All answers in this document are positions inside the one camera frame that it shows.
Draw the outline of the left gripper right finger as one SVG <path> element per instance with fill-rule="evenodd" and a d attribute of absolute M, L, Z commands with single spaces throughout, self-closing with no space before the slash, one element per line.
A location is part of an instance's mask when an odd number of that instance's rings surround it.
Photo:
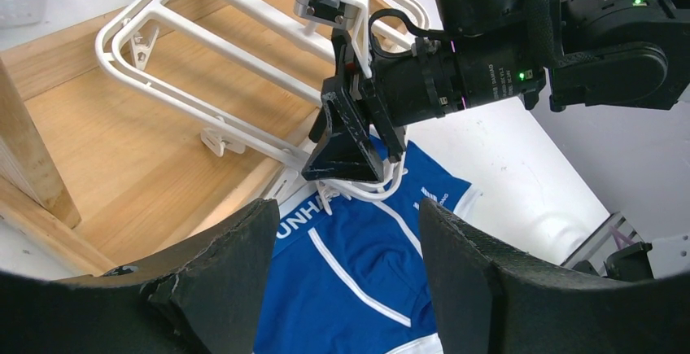
<path fill-rule="evenodd" d="M 476 229 L 431 199 L 422 200 L 418 223 L 444 352 L 560 351 L 550 321 L 527 308 L 539 297 L 506 286 L 509 266 L 551 273 L 557 265 Z"/>

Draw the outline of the white plastic clip hanger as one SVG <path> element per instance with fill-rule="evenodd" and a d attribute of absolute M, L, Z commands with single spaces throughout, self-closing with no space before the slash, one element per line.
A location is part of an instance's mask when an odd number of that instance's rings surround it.
<path fill-rule="evenodd" d="M 215 155 L 258 151 L 264 160 L 249 173 L 269 199 L 281 199 L 304 182 L 310 153 L 309 125 L 321 105 L 314 82 L 334 59 L 311 13 L 287 14 L 265 0 L 221 0 L 231 19 L 222 33 L 209 18 L 183 16 L 171 0 L 136 0 L 106 24 L 95 40 L 104 72 L 141 94 L 177 109 L 203 125 L 202 143 Z M 204 47 L 190 56 L 187 82 L 151 75 L 161 27 Z"/>

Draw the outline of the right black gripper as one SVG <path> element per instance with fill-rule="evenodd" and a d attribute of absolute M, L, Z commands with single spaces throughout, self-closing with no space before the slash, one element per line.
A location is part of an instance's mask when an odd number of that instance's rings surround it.
<path fill-rule="evenodd" d="M 370 141 L 374 127 L 387 158 L 406 151 L 403 127 L 508 98 L 527 109 L 539 100 L 546 74 L 526 43 L 512 38 L 440 41 L 417 37 L 410 50 L 370 45 L 372 76 L 364 76 L 346 30 L 334 28 L 334 76 L 323 81 L 321 110 L 309 132 L 316 147 L 301 170 L 308 181 L 380 182 L 383 162 Z"/>

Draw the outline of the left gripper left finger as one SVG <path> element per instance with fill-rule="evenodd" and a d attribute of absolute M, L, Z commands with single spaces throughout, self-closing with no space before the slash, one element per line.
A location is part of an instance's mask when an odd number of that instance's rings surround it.
<path fill-rule="evenodd" d="M 97 278 L 60 287 L 77 346 L 94 353 L 248 353 L 279 223 L 257 199 L 206 229 Z"/>

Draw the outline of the blue boxer underwear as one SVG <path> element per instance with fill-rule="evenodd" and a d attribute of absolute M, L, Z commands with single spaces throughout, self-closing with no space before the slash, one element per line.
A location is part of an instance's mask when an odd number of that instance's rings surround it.
<path fill-rule="evenodd" d="M 440 353 L 419 207 L 466 216 L 478 197 L 414 143 L 383 201 L 301 187 L 280 207 L 254 352 Z"/>

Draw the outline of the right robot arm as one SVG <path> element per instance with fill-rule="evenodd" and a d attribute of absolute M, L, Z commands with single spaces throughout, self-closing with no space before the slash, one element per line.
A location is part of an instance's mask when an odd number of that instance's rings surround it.
<path fill-rule="evenodd" d="M 406 150 L 404 127 L 519 97 L 549 106 L 668 110 L 689 98 L 689 0 L 435 0 L 443 27 L 397 9 L 364 17 L 356 53 L 343 3 L 297 0 L 299 14 L 333 25 L 335 73 L 323 82 L 302 168 L 309 181 L 381 182 L 384 159 Z"/>

